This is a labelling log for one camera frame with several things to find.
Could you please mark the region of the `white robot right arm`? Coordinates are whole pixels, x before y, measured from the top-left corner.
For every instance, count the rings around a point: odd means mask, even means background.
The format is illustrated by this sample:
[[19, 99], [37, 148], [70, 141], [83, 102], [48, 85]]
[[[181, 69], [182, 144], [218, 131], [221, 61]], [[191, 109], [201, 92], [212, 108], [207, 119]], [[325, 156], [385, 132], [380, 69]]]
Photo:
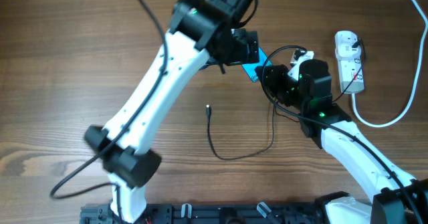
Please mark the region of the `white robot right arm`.
[[370, 202], [337, 192], [316, 199], [316, 223], [426, 223], [427, 181], [401, 170], [371, 144], [352, 118], [332, 101], [328, 64], [306, 60], [288, 69], [255, 72], [275, 107], [298, 109], [304, 135], [332, 155], [362, 187]]

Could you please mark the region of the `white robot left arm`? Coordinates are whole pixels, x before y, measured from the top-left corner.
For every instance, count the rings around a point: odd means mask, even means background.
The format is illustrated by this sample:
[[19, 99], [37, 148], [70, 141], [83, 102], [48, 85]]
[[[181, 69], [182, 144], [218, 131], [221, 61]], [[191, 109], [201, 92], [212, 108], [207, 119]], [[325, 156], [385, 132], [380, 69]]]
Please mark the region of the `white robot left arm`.
[[134, 223], [144, 213], [145, 186], [161, 163], [151, 150], [154, 136], [189, 80], [209, 65], [258, 62], [257, 33], [245, 30], [257, 4], [178, 0], [163, 43], [131, 97], [105, 125], [87, 129], [85, 141], [112, 185], [110, 212], [116, 223]]

